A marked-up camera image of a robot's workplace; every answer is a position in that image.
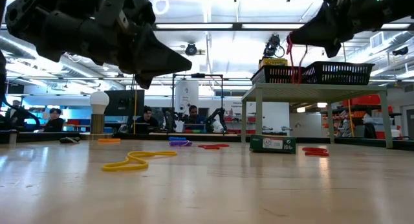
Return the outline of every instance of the table surface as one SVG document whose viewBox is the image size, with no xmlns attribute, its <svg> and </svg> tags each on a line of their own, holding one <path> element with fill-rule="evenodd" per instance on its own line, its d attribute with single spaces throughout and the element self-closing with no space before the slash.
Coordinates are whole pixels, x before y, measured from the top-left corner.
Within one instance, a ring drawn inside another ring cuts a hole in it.
<svg viewBox="0 0 414 224">
<path fill-rule="evenodd" d="M 386 87 L 368 85 L 255 84 L 242 101 L 255 102 L 256 89 L 263 90 L 264 102 L 338 102 L 386 91 Z"/>
<path fill-rule="evenodd" d="M 330 157 L 204 150 L 167 141 L 0 148 L 2 224 L 332 224 L 413 221 L 414 152 L 323 145 Z M 129 151 L 176 150 L 142 171 L 103 172 Z"/>
</svg>

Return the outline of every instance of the table leg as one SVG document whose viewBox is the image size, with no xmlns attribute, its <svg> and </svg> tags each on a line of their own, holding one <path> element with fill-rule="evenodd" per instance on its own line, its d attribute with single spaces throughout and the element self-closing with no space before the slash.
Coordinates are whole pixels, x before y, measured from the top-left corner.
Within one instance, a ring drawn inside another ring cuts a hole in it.
<svg viewBox="0 0 414 224">
<path fill-rule="evenodd" d="M 389 121 L 386 91 L 380 92 L 380 99 L 381 99 L 381 112 L 382 112 L 382 118 L 383 118 L 383 123 L 384 123 L 384 133 L 386 135 L 386 146 L 387 146 L 387 149 L 392 149 L 393 148 L 393 136 L 391 134 L 391 122 Z"/>
<path fill-rule="evenodd" d="M 256 89 L 256 134 L 262 134 L 263 128 L 263 90 Z"/>
<path fill-rule="evenodd" d="M 335 144 L 334 117 L 332 114 L 332 102 L 328 102 L 327 106 L 328 106 L 329 140 L 331 144 Z"/>
<path fill-rule="evenodd" d="M 246 124 L 247 124 L 247 102 L 241 104 L 241 142 L 246 143 Z"/>
</svg>

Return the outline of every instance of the person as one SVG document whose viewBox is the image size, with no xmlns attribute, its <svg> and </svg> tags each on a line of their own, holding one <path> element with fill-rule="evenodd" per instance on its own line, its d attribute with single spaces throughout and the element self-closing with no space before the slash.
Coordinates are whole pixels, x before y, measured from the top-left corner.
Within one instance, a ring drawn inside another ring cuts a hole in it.
<svg viewBox="0 0 414 224">
<path fill-rule="evenodd" d="M 205 124 L 206 117 L 202 117 L 199 115 L 199 109 L 196 105 L 191 105 L 188 108 L 188 112 L 190 113 L 189 117 L 184 122 L 185 129 L 192 129 L 192 130 L 204 130 L 204 126 L 191 126 L 185 124 Z"/>
<path fill-rule="evenodd" d="M 140 118 L 136 120 L 136 123 L 140 126 L 138 128 L 139 133 L 149 133 L 147 127 L 159 127 L 156 118 L 152 117 L 153 111 L 150 107 L 144 106 L 144 112 Z"/>
<path fill-rule="evenodd" d="M 25 126 L 25 119 L 27 118 L 27 111 L 20 106 L 20 101 L 13 100 L 12 103 L 13 107 L 20 109 L 21 111 L 17 111 L 14 108 L 10 108 L 6 112 L 6 119 L 13 127 L 20 127 L 24 128 Z"/>
<path fill-rule="evenodd" d="M 63 123 L 65 122 L 62 118 L 60 118 L 60 115 L 62 114 L 62 110 L 58 108 L 52 108 L 50 111 L 50 119 L 47 122 L 44 132 L 60 132 L 63 128 Z"/>
</svg>

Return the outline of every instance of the door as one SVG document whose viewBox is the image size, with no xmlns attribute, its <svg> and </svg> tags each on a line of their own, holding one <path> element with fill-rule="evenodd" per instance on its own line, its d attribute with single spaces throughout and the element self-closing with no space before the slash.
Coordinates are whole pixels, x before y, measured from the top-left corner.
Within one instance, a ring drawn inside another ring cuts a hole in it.
<svg viewBox="0 0 414 224">
<path fill-rule="evenodd" d="M 408 136 L 414 139 L 414 109 L 407 110 Z"/>
</svg>

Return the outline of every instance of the yellow box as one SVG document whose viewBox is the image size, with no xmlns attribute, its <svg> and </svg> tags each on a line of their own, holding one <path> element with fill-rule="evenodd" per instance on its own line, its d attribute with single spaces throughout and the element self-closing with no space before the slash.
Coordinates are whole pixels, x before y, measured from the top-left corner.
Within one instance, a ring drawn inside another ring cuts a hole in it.
<svg viewBox="0 0 414 224">
<path fill-rule="evenodd" d="M 287 60 L 286 59 L 280 59 L 280 58 L 263 58 L 261 62 L 259 63 L 259 69 L 266 65 L 284 65 L 287 66 Z"/>
</svg>

